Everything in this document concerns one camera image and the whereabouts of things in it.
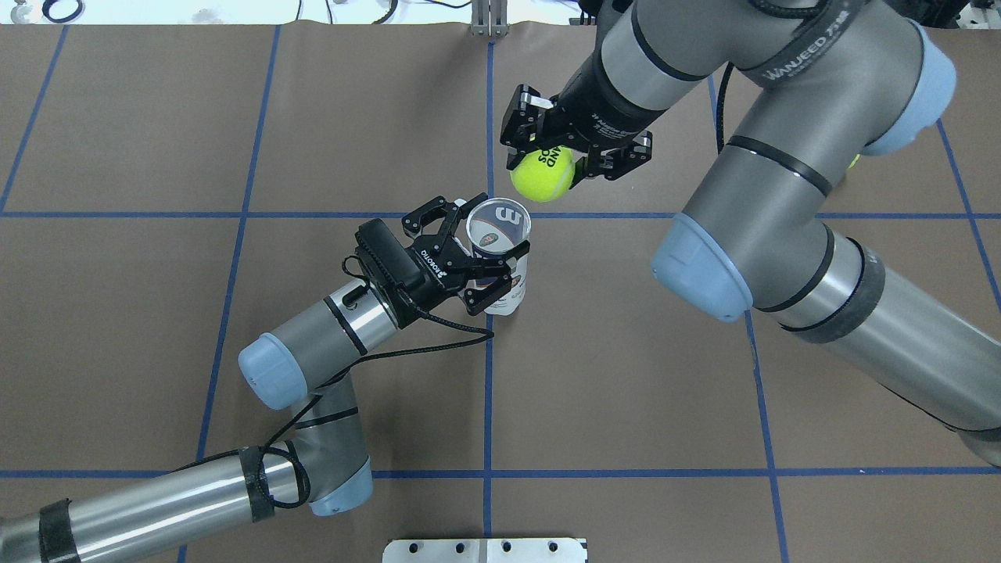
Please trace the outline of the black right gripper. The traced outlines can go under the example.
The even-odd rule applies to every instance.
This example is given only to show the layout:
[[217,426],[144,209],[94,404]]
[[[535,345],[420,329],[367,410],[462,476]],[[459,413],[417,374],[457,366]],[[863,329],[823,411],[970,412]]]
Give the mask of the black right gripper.
[[595,178],[616,181],[648,163],[653,138],[651,131],[639,133],[635,119],[601,97],[543,97],[528,84],[515,87],[500,125],[507,170],[515,170],[530,153],[558,144],[586,152],[573,164],[573,188]]

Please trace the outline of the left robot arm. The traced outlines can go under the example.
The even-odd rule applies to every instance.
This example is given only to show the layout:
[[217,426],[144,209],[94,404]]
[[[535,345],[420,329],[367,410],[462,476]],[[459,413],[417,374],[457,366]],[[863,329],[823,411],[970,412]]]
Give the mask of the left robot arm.
[[530,216],[514,200],[437,196],[401,221],[357,229],[360,272],[321,302],[258,336],[237,363],[266,407],[292,412],[264,445],[187,464],[84,501],[62,499],[2,523],[4,562],[132,562],[307,506],[318,517],[360,507],[373,492],[351,368],[441,303],[466,313],[521,299]]

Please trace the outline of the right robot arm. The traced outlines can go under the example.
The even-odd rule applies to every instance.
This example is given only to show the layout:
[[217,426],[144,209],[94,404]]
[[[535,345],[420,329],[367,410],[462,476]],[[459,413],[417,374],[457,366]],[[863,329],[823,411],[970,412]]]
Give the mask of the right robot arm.
[[933,126],[956,69],[883,1],[587,1],[596,46],[560,93],[519,86],[500,144],[583,154],[573,182],[651,157],[648,126],[722,66],[761,88],[651,270],[722,321],[761,310],[850,360],[999,464],[999,343],[816,213],[857,156]]

